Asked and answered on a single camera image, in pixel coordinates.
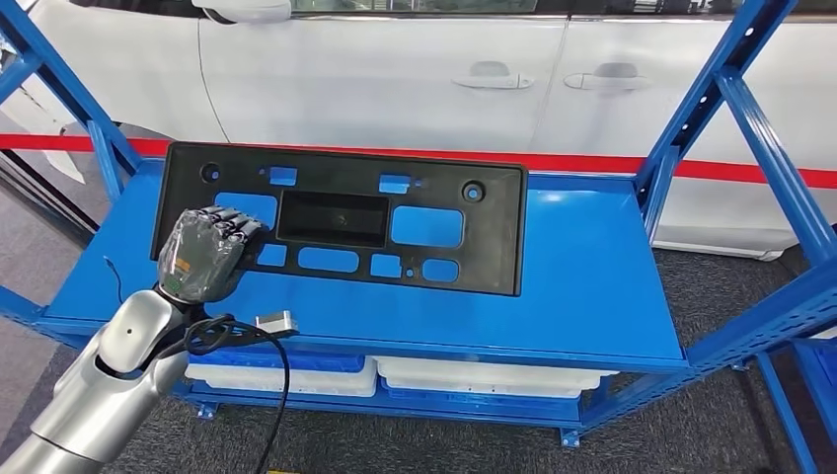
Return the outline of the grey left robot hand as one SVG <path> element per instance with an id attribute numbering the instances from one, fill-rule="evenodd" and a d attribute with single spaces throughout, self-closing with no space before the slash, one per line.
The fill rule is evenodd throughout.
<path id="1" fill-rule="evenodd" d="M 232 207 L 186 209 L 160 252 L 157 289 L 183 304 L 220 301 L 261 252 L 262 221 Z"/>

